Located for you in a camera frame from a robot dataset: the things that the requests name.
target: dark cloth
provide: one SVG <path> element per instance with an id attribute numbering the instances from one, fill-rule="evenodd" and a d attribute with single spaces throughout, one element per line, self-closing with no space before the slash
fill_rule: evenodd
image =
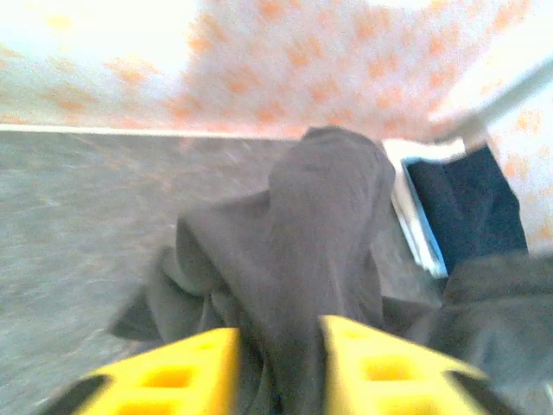
<path id="1" fill-rule="evenodd" d="M 527 251 L 517 197 L 489 148 L 407 172 L 448 274 L 464 259 Z"/>
<path id="2" fill-rule="evenodd" d="M 392 181 L 390 163 L 365 137 L 335 127 L 310 130 L 276 164 L 266 191 L 178 220 L 175 249 L 162 250 L 148 286 L 111 332 L 173 342 L 216 327 L 240 328 L 240 414 L 322 413 L 325 350 L 318 317 L 325 314 L 407 336 L 490 369 L 492 377 L 504 368 L 488 364 L 497 360 L 489 359 L 497 344 L 505 366 L 510 359 L 516 368 L 526 365 L 510 376 L 532 378 L 532 359 L 543 364 L 540 376 L 550 373 L 551 301 L 539 284 L 551 278 L 550 263 L 531 274 L 531 284 L 521 283 L 524 267 L 496 272 L 491 290 L 481 266 L 467 265 L 469 271 L 449 280 L 441 309 L 382 298 L 370 245 L 390 208 Z M 467 283 L 472 273 L 479 274 L 476 285 Z M 501 302 L 513 293 L 504 284 L 518 287 L 509 321 Z M 490 299 L 488 291 L 501 298 Z M 448 341 L 452 336 L 455 343 Z M 514 348 L 513 337 L 520 340 Z M 458 343 L 478 352 L 463 353 Z"/>
<path id="3" fill-rule="evenodd" d="M 310 130 L 275 165 L 266 191 L 185 213 L 175 249 L 162 253 L 146 292 L 162 339 L 240 327 L 238 411 L 321 413 L 319 316 L 384 327 L 369 247 L 393 179 L 390 162 L 365 137 Z"/>
<path id="4" fill-rule="evenodd" d="M 498 385 L 553 379 L 553 256 L 469 260 L 443 298 L 404 336 L 481 368 Z"/>

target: orange patterned wallpaper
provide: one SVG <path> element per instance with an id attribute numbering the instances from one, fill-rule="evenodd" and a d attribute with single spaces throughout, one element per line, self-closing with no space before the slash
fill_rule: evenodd
<path id="1" fill-rule="evenodd" d="M 553 55 L 551 17 L 550 0 L 23 0 L 0 15 L 0 124 L 426 140 Z M 539 97 L 490 125 L 537 249 L 553 247 Z"/>

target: floor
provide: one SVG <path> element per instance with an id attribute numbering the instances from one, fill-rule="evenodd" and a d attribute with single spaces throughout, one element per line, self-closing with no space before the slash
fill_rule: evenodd
<path id="1" fill-rule="evenodd" d="M 262 188 L 291 143 L 0 133 L 0 415 L 125 356 L 105 332 L 180 211 Z M 391 213 L 376 255 L 384 291 L 439 303 Z M 551 414 L 540 389 L 507 391 Z"/>

